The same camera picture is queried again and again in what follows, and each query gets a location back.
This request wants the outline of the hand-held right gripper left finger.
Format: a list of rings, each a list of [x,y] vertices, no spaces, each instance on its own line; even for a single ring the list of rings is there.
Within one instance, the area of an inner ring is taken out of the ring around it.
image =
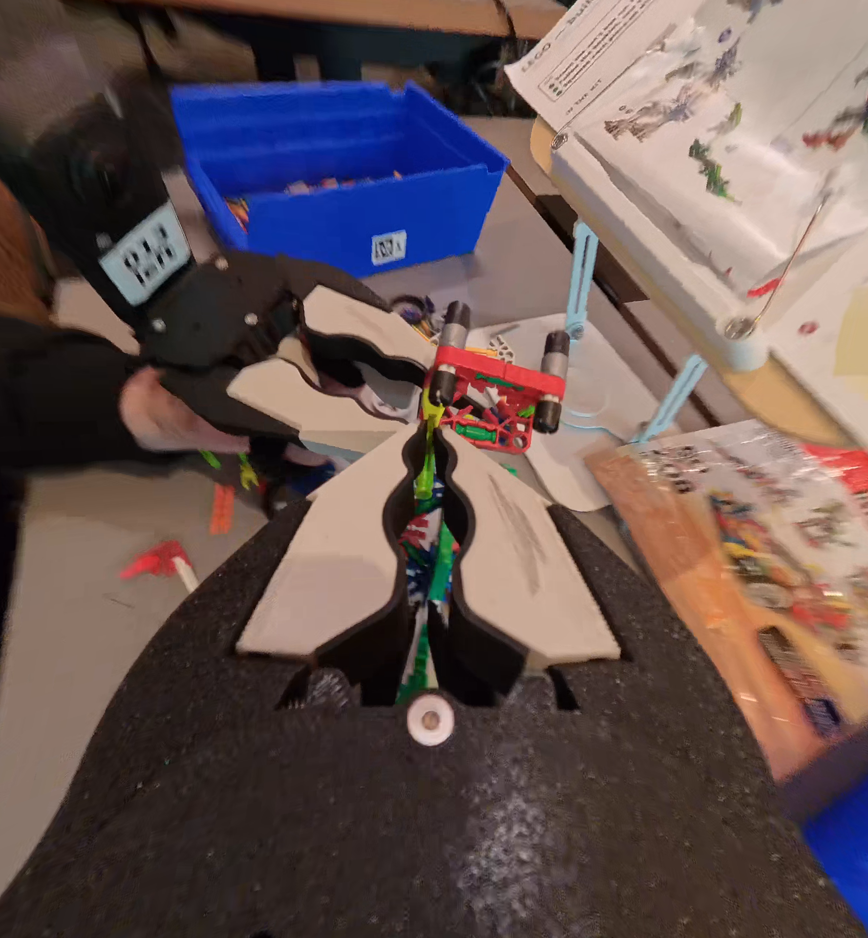
[[[399,536],[423,462],[423,425],[404,426],[308,497],[238,653],[330,661],[397,609],[406,588]]]

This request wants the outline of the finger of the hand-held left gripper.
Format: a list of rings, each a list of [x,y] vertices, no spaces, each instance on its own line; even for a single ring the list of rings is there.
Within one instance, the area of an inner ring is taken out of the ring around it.
[[[424,387],[436,349],[390,311],[318,285],[297,298],[299,336],[325,389]]]
[[[294,363],[272,358],[239,371],[229,398],[294,428],[303,442],[383,442],[414,422],[414,387],[366,366],[354,389],[314,385]]]

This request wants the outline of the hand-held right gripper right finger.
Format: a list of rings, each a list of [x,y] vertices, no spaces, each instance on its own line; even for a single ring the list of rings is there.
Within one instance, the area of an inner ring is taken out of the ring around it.
[[[467,669],[615,661],[620,647],[552,504],[448,428],[434,435],[458,546],[447,644]]]

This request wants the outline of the colourful construction toy model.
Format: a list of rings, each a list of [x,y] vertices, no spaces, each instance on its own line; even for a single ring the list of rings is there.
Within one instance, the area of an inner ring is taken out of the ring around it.
[[[529,386],[510,380],[509,370],[515,362],[506,331],[510,327],[502,326],[482,346],[466,346],[465,354],[472,363],[461,369],[452,402],[444,405],[439,428],[454,430],[476,448],[511,456],[525,453],[531,445],[538,395]],[[414,498],[415,515],[399,538],[415,631],[398,688],[398,703],[438,686],[428,614],[433,608],[442,621],[446,620],[452,568],[459,553],[459,544],[443,518],[444,490],[437,470],[433,498],[424,503]]]

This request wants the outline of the red corner connector assembly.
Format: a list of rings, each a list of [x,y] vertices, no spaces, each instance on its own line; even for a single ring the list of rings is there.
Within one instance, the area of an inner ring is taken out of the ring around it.
[[[199,580],[180,541],[165,540],[147,549],[132,560],[120,573],[122,580],[138,577],[178,578],[187,594],[199,586]]]

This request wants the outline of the person's left hand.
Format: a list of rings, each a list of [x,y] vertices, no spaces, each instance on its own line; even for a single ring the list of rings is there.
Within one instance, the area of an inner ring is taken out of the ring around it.
[[[160,378],[157,369],[138,369],[120,393],[121,420],[141,448],[157,453],[249,453],[247,437],[231,435],[210,425],[166,390]]]

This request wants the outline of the blue storage bin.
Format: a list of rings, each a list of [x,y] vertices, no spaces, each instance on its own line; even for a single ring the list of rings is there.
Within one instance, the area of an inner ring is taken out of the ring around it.
[[[355,277],[474,252],[509,164],[414,83],[177,85],[169,99],[185,175],[223,247]],[[404,179],[252,198],[246,233],[223,199],[395,170]],[[401,229],[405,261],[374,267],[372,236]]]
[[[778,789],[784,813],[868,931],[868,725]]]

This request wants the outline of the pile of small toy pieces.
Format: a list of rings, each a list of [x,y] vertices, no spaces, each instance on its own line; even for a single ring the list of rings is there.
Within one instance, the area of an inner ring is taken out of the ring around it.
[[[401,172],[395,170],[388,175],[381,177],[325,177],[316,183],[298,180],[284,186],[282,190],[273,192],[251,193],[245,196],[224,196],[224,203],[229,208],[230,213],[236,219],[241,230],[247,232],[251,217],[251,200],[256,197],[283,195],[287,197],[297,197],[312,194],[314,192],[336,190],[350,190],[357,186],[373,184],[385,180],[402,180],[404,176]]]

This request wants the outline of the printed toy packaging bag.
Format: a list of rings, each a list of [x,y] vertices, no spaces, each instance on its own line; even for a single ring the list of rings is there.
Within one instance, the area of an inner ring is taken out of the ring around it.
[[[868,452],[757,420],[585,458],[776,780],[868,729]]]

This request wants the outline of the white and blue document stand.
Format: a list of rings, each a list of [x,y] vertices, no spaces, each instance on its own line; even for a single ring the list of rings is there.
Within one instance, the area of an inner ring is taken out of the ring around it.
[[[530,151],[536,163],[549,177],[549,146],[556,134],[542,117],[533,123],[530,135]],[[557,189],[560,198],[568,205],[572,219],[568,227],[574,227],[580,221],[584,223],[570,207]],[[769,352],[764,367],[747,373],[733,373],[721,370],[713,365],[688,340],[665,314],[638,287],[614,257],[604,248],[602,241],[592,231],[599,242],[594,263],[594,280],[606,295],[613,300],[623,319],[641,337],[653,354],[666,354],[667,346],[660,336],[652,330],[653,323],[664,320],[671,322],[674,329],[683,336],[685,349],[704,359],[714,370],[719,380],[739,402],[744,410],[763,420],[769,426],[777,428],[803,441],[834,448],[855,448],[860,445],[858,435],[845,420],[835,420],[824,407],[795,376],[783,365],[780,358]],[[753,317],[753,307],[741,300],[745,310],[741,315]],[[771,329],[771,313],[760,322],[768,337]]]

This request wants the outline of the clear picture sleeve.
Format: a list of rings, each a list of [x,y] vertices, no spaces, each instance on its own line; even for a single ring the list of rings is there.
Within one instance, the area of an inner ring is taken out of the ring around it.
[[[868,1],[704,2],[575,125],[693,260],[758,297],[868,230]]]

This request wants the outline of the white instruction board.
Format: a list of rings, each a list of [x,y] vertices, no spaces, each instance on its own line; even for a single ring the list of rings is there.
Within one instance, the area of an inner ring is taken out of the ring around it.
[[[549,126],[578,135],[586,111],[703,3],[576,2],[506,75]],[[769,352],[868,448],[868,230],[795,250],[761,296],[732,292],[759,324],[771,313]]]

